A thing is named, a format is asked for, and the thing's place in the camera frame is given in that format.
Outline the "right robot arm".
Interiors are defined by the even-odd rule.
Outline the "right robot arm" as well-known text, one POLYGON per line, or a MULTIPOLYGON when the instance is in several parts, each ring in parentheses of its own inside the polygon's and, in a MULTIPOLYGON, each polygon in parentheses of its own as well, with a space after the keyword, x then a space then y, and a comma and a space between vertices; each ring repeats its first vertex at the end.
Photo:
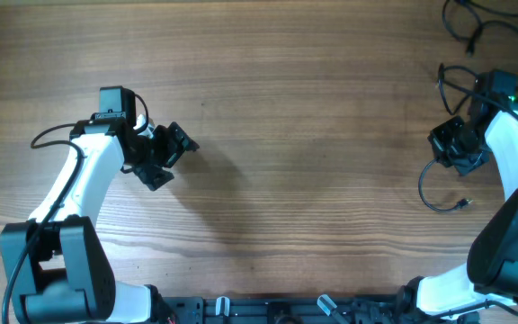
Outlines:
POLYGON ((498 308, 518 317, 518 76, 502 70, 477 74, 464 94, 468 119, 457 111, 431 130, 433 162, 462 176, 494 159, 505 202, 471 245, 465 264, 402 286, 391 308, 394 323, 475 323, 482 310, 498 308))

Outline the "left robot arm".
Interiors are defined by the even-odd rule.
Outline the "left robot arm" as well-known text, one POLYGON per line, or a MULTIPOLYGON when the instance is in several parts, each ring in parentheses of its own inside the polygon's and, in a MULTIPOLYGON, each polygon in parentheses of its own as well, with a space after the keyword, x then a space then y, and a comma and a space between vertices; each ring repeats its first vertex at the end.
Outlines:
POLYGON ((123 86, 99 91, 99 110, 69 123, 65 165, 43 202, 0 234, 7 279, 1 321, 21 323, 176 323, 153 285, 115 279, 95 226, 118 173, 150 191, 173 180, 171 168, 199 145, 176 123, 139 115, 139 94, 123 86))

